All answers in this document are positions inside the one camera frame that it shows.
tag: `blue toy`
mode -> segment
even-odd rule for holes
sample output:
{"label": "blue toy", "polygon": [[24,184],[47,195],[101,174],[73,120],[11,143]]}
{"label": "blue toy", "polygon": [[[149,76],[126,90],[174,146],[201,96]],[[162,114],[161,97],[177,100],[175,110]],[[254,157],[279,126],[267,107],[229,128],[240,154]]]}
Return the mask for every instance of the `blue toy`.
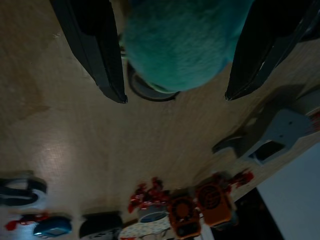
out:
{"label": "blue toy", "polygon": [[131,0],[126,55],[162,93],[204,85],[233,61],[254,0]]}
{"label": "blue toy", "polygon": [[53,216],[39,222],[33,230],[33,235],[38,238],[49,239],[69,234],[71,231],[70,219],[63,216]]}

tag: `orange speaker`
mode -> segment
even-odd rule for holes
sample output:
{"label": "orange speaker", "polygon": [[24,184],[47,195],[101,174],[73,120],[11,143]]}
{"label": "orange speaker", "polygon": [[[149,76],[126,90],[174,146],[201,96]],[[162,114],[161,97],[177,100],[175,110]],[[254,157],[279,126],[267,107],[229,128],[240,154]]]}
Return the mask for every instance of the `orange speaker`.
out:
{"label": "orange speaker", "polygon": [[177,238],[183,240],[201,234],[200,215],[196,207],[193,198],[187,194],[169,201],[169,220]]}
{"label": "orange speaker", "polygon": [[196,189],[197,206],[203,214],[204,222],[210,227],[234,225],[237,218],[233,203],[228,194],[214,182]]}

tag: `teal fuzzy pillow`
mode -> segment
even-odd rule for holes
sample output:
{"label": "teal fuzzy pillow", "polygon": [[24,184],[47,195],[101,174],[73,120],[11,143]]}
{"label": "teal fuzzy pillow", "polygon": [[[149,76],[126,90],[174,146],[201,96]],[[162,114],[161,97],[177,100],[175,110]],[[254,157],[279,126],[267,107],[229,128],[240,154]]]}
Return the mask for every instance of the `teal fuzzy pillow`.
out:
{"label": "teal fuzzy pillow", "polygon": [[145,0],[123,34],[127,58],[156,89],[186,91],[232,62],[253,0]]}

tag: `white wall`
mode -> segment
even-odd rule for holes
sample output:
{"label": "white wall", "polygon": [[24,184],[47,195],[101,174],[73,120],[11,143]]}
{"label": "white wall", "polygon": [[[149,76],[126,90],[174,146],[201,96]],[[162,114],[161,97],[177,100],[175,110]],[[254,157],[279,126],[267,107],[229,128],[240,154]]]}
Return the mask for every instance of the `white wall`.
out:
{"label": "white wall", "polygon": [[320,240],[320,143],[258,190],[284,239]]}

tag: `red toy figure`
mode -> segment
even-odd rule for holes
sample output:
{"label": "red toy figure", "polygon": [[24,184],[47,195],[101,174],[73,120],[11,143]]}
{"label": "red toy figure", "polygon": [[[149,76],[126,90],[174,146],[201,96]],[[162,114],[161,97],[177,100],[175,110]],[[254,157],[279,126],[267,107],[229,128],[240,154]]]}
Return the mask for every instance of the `red toy figure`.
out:
{"label": "red toy figure", "polygon": [[148,206],[164,206],[169,200],[169,191],[164,191],[163,182],[157,177],[152,178],[152,188],[147,191],[145,183],[138,185],[138,189],[130,198],[128,212],[132,213],[135,208],[147,209]]}
{"label": "red toy figure", "polygon": [[237,173],[231,179],[227,179],[220,173],[215,173],[212,176],[215,184],[223,188],[225,192],[227,192],[228,194],[231,193],[233,185],[235,185],[235,188],[237,189],[251,182],[251,180],[254,179],[254,177],[255,177],[254,174],[251,171],[249,171],[248,168]]}
{"label": "red toy figure", "polygon": [[311,120],[312,120],[312,125],[313,125],[313,132],[311,132],[311,133],[315,133],[315,132],[320,131],[320,111],[313,114],[311,116]]}
{"label": "red toy figure", "polygon": [[30,224],[34,224],[34,223],[39,223],[39,222],[47,219],[48,217],[49,217],[48,213],[46,213],[46,212],[42,213],[42,214],[25,214],[25,215],[22,215],[20,220],[10,221],[4,227],[8,231],[13,231],[17,228],[18,224],[25,226],[25,225],[30,225]]}

